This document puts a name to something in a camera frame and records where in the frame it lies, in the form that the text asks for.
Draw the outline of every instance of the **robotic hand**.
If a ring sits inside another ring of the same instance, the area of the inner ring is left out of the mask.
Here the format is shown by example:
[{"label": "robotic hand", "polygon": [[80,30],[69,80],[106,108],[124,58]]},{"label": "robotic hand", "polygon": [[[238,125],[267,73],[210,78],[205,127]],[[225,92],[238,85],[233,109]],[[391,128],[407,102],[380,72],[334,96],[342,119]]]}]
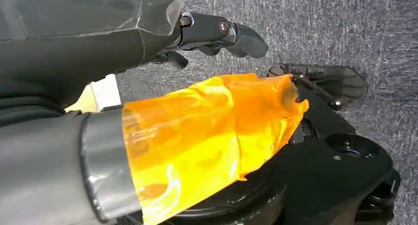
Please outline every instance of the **robotic hand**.
[{"label": "robotic hand", "polygon": [[261,58],[264,40],[223,17],[181,15],[178,0],[0,0],[2,224],[101,224],[141,209],[122,109],[64,109],[92,81],[175,50]]}]

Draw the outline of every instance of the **bolt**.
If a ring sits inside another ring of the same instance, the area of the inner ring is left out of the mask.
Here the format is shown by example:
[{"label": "bolt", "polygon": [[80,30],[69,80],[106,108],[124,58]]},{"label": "bolt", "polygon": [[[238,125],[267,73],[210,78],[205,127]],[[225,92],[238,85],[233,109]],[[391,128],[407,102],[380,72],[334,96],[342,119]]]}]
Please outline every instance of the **bolt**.
[{"label": "bolt", "polygon": [[341,100],[339,98],[335,100],[335,105],[341,106]]},{"label": "bolt", "polygon": [[375,154],[366,154],[364,157],[369,159],[369,158],[373,158],[375,156],[376,156]]},{"label": "bolt", "polygon": [[228,34],[229,33],[229,23],[228,23],[228,21],[222,20],[219,23],[219,29],[221,30],[222,33]]},{"label": "bolt", "polygon": [[188,18],[188,17],[186,17],[186,16],[184,16],[184,17],[180,18],[180,25],[181,25],[182,27],[189,26],[190,24],[192,24],[192,22],[190,21],[190,18]]}]

